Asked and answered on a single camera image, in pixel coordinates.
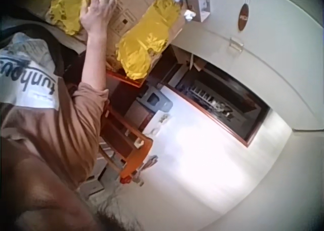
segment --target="oval sign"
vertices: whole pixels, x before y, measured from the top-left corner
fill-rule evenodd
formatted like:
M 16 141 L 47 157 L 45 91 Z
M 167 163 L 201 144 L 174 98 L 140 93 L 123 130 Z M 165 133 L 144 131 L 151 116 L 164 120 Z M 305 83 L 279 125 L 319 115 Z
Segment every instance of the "oval sign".
M 243 29 L 247 25 L 248 19 L 249 19 L 249 5 L 244 4 L 241 8 L 241 11 L 239 12 L 239 17 L 238 17 L 238 29 L 240 31 L 243 31 Z

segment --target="hand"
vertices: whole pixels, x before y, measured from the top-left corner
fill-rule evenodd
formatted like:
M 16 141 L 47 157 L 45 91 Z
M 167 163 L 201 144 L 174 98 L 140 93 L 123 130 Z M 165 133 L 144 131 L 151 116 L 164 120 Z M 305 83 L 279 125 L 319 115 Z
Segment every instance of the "hand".
M 116 6 L 116 0 L 91 0 L 89 7 L 85 0 L 82 1 L 80 22 L 88 36 L 107 35 L 107 26 Z

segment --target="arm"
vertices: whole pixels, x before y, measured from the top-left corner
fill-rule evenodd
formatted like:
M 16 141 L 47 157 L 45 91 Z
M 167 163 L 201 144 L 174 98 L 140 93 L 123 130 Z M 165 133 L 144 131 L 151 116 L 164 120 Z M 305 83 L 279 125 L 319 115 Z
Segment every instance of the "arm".
M 87 52 L 82 82 L 97 90 L 106 87 L 107 26 L 116 7 L 116 0 L 82 1 L 80 21 L 88 32 Z

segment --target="wooden chair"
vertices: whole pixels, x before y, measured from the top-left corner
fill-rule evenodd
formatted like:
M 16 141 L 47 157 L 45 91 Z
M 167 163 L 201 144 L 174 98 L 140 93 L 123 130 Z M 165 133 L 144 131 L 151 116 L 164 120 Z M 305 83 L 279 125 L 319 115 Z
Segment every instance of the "wooden chair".
M 109 165 L 119 172 L 120 178 L 133 177 L 136 170 L 143 164 L 152 145 L 153 140 L 143 135 L 123 116 L 117 113 L 111 106 L 106 106 L 101 118 L 100 136 L 109 144 L 112 150 L 125 161 L 121 169 L 113 160 L 99 147 L 99 153 L 104 156 Z

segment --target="person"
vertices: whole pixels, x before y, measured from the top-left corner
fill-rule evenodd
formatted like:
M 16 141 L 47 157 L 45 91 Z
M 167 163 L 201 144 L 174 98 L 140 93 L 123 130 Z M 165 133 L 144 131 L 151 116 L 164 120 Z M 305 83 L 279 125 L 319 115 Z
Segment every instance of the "person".
M 33 26 L 1 34 L 1 230 L 125 230 L 113 218 L 104 226 L 74 192 L 98 153 L 108 98 L 106 30 L 115 7 L 116 0 L 82 2 L 87 51 L 72 96 L 51 34 Z

